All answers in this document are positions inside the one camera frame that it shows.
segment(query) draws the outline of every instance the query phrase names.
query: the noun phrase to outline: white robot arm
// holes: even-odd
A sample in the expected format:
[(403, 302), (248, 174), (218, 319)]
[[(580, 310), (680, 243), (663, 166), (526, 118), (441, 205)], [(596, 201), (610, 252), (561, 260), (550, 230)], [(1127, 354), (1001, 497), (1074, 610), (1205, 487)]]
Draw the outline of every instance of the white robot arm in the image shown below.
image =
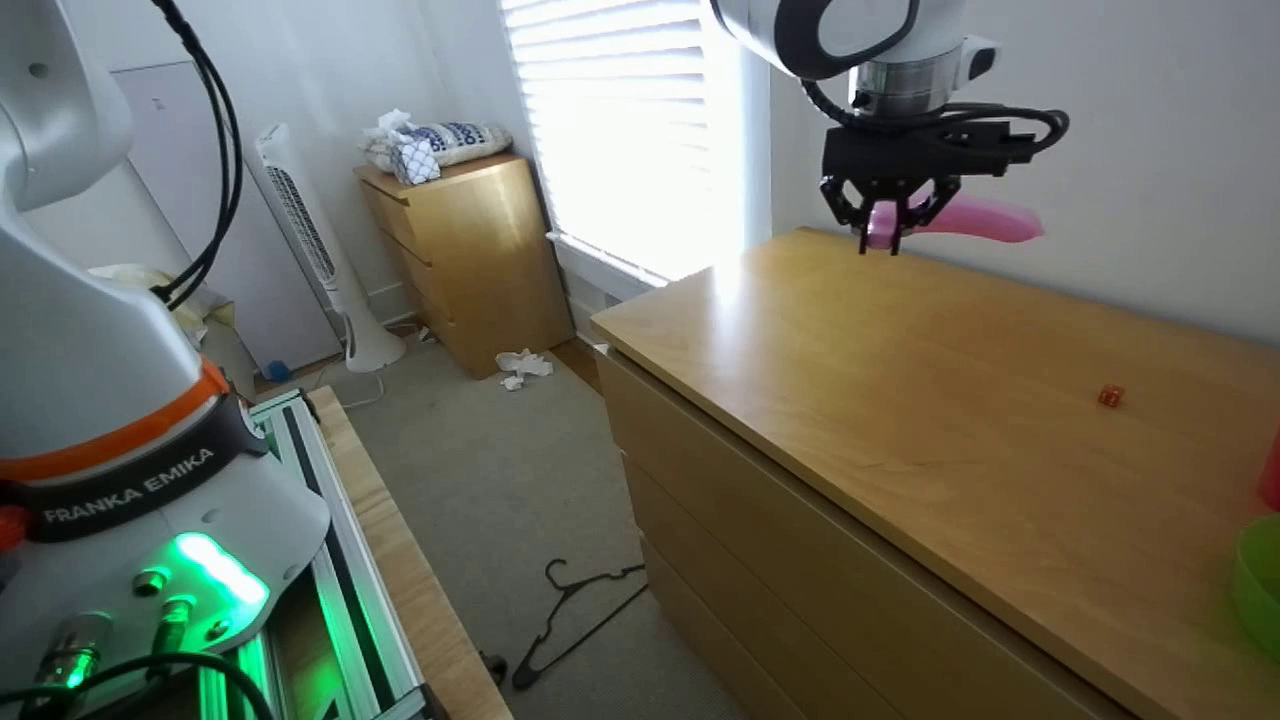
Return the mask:
[(77, 52), (58, 6), (3, 0), (0, 691), (237, 650), (328, 529), (152, 291), (95, 283), (24, 226), (123, 150), (128, 104)]
[[(1062, 111), (947, 104), (995, 65), (995, 48), (965, 31), (965, 0), (713, 0), (720, 24), (797, 75), (834, 120), (821, 191), (841, 226), (887, 243), (941, 219), (965, 175), (1005, 175), (1069, 133)], [(848, 107), (817, 81), (853, 71)]]

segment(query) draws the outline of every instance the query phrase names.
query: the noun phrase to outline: wooden chest of drawers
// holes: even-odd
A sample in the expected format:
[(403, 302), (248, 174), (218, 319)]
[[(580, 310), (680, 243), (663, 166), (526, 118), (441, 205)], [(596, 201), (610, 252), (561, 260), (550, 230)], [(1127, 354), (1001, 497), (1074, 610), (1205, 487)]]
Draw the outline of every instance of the wooden chest of drawers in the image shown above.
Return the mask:
[(473, 160), (412, 190), (364, 174), (364, 196), (403, 260), (420, 316), (464, 372), (493, 377), (497, 354), (570, 335), (526, 160)]
[(1227, 614), (1276, 349), (808, 231), (596, 326), (653, 590), (752, 715), (1280, 715)]

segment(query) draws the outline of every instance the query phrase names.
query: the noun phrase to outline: window blinds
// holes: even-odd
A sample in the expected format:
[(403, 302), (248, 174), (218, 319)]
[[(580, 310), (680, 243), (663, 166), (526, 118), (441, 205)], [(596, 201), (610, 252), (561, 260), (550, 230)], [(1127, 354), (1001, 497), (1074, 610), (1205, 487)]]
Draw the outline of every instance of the window blinds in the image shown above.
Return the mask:
[(701, 0), (503, 0), (557, 240), (659, 282), (724, 240), (701, 19)]

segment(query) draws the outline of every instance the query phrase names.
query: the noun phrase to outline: floor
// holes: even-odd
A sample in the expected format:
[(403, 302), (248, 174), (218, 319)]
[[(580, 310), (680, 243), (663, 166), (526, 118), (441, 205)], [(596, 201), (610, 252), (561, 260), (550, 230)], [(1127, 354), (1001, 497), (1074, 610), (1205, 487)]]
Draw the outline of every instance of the floor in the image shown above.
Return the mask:
[[(458, 377), (441, 344), (412, 344), (408, 359), (376, 377), (297, 377), (303, 387), (336, 387), (473, 640), (510, 673), (561, 602), (550, 579), (641, 561), (592, 349), (569, 344), (546, 359), (550, 377), (520, 394)], [(610, 610), (625, 614), (557, 665)], [(740, 715), (667, 629), (642, 572), (570, 591), (526, 668), (540, 673), (531, 688), (503, 685), (520, 720)]]

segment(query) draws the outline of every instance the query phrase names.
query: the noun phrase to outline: electrical cord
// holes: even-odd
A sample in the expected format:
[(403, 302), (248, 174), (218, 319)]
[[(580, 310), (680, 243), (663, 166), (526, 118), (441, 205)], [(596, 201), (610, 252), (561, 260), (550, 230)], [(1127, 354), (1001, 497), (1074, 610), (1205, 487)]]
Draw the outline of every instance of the electrical cord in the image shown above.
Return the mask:
[(570, 654), (580, 654), (596, 632), (605, 632), (605, 623), (610, 623), (625, 610), (631, 610), (631, 605), (647, 591), (647, 584), (641, 584), (641, 590), (636, 590), (631, 597), (625, 597), (610, 614), (605, 614), (601, 623), (592, 623), (592, 629), (586, 629), (585, 636), (577, 636), (565, 654), (557, 654), (546, 665), (535, 668), (535, 654), (550, 640), (557, 616), (561, 616), (561, 610), (565, 610), (577, 591), (585, 591), (585, 590), (592, 590), (592, 584), (605, 584), (605, 579), (607, 579), (607, 584), (618, 584), (618, 579), (626, 579), (631, 572), (642, 572), (642, 565), (626, 565), (626, 569), (618, 569), (618, 572), (596, 572), (596, 577), (585, 577), (585, 579), (565, 584), (565, 579), (557, 577), (557, 569), (565, 569), (565, 555), (557, 555), (557, 561), (545, 565), (545, 577), (546, 577), (546, 584), (561, 591), (561, 602), (550, 605), (545, 629), (531, 636), (526, 654), (520, 656), (520, 665), (517, 665), (517, 673), (510, 673), (510, 688), (517, 688), (517, 691), (526, 691), (545, 673), (550, 673), (561, 660), (569, 660)]
[(211, 240), (199, 250), (199, 258), (177, 282), (169, 282), (164, 287), (152, 287), (169, 310), (179, 310), (184, 302), (190, 302), (190, 291), (211, 271), (215, 252), (224, 250), (224, 235), (237, 219), (238, 190), (245, 190), (245, 145), (238, 145), (238, 120), (237, 120), (233, 93), (228, 93), (224, 75), (215, 71), (211, 55), (203, 52), (196, 28), (184, 19), (177, 0), (152, 0), (152, 6), (158, 8), (158, 17), (169, 19), (169, 28), (179, 38), (179, 44), (188, 48), (188, 55), (196, 65), (196, 75), (203, 85), (211, 126), (215, 126), (215, 166), (218, 166)]
[(1069, 137), (1072, 118), (1060, 107), (1017, 107), (1017, 104), (944, 104), (923, 118), (857, 118), (841, 107), (817, 81), (798, 81), (804, 97), (841, 127), (869, 127), (869, 133), (903, 133), (903, 127), (965, 127), (966, 120), (1030, 120), (1044, 126), (1044, 137), (1030, 145), (1030, 152), (1052, 150)]
[(177, 665), (179, 668), (211, 668), (211, 673), (228, 676), (237, 685), (237, 691), (253, 706), (254, 720), (270, 720), (274, 715), (266, 698), (253, 685), (253, 676), (245, 676), (245, 668), (237, 668), (233, 660), (218, 660), (218, 656), (199, 656), (199, 654), (137, 656), (137, 660), (111, 665), (105, 673), (92, 673), (78, 688), (15, 688), (15, 691), (0, 691), (0, 710), (3, 706), (51, 700), (55, 714), (72, 714), (77, 700), (86, 698), (98, 685), (111, 685), (111, 681), (130, 676), (130, 673), (177, 668)]

